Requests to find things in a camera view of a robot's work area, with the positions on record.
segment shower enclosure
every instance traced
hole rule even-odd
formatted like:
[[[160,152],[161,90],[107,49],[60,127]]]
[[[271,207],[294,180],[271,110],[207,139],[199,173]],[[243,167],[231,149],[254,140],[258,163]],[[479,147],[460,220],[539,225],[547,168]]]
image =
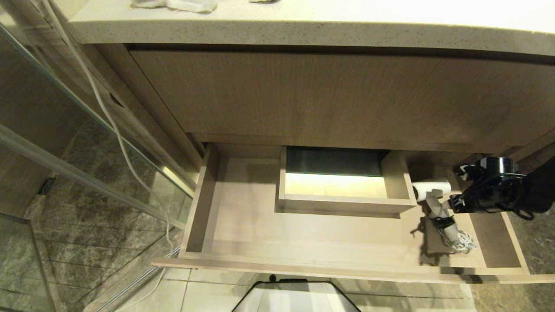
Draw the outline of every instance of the shower enclosure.
[[[153,198],[112,128],[14,36],[17,16],[0,6],[0,22],[0,310],[114,309],[156,273],[152,257],[175,254],[165,213],[177,242],[190,188],[125,141]]]

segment open drawer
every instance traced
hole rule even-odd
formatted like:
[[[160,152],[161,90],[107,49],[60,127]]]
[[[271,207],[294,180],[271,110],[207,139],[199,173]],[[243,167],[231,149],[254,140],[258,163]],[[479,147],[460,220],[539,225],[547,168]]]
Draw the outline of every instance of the open drawer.
[[[418,205],[395,217],[281,211],[282,169],[281,147],[209,145],[179,256],[153,264],[423,283],[555,281],[529,274],[505,214],[456,215],[478,249],[449,254]],[[433,174],[459,192],[449,168]]]

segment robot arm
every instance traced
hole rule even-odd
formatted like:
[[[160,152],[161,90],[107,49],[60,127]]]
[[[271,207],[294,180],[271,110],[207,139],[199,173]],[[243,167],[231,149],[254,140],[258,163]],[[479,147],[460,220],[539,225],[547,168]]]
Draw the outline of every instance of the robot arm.
[[[455,173],[473,184],[460,195],[452,195],[441,204],[440,190],[426,193],[430,207],[428,218],[441,234],[444,245],[457,253],[476,249],[472,238],[458,229],[450,216],[454,213],[514,212],[525,220],[534,213],[544,213],[555,201],[555,157],[528,175],[518,174],[518,166],[509,158],[485,157],[475,165],[463,165]]]
[[[485,157],[475,165],[455,170],[473,184],[461,195],[450,197],[455,213],[495,213],[510,211],[526,220],[544,213],[555,200],[555,157],[528,175],[517,174],[518,166],[509,158]]]

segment small compartment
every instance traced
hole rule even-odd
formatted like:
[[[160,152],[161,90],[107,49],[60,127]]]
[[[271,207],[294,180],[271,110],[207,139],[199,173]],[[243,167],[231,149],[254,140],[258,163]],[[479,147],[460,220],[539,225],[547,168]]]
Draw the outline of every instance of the small compartment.
[[[277,212],[393,217],[416,205],[402,152],[282,147]]]

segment gray marble floor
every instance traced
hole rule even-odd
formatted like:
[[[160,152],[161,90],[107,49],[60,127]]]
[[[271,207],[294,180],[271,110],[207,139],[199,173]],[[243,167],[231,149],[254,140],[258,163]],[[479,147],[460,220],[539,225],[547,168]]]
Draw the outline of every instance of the gray marble floor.
[[[170,216],[187,215],[190,197],[154,167],[133,153],[130,157],[141,178],[157,189]],[[127,195],[155,203],[133,178],[115,137],[92,120],[81,127],[64,159]],[[56,179],[48,195],[36,197],[28,215],[47,276],[55,283],[57,307],[82,311],[94,299],[91,294],[108,288],[111,276],[164,236],[165,222],[64,177]]]
[[[51,311],[31,226],[0,217],[0,310]]]
[[[529,173],[555,155],[555,143],[518,162]],[[526,221],[510,214],[532,274],[555,273],[555,210]],[[487,311],[555,311],[555,284],[472,285],[476,308]]]

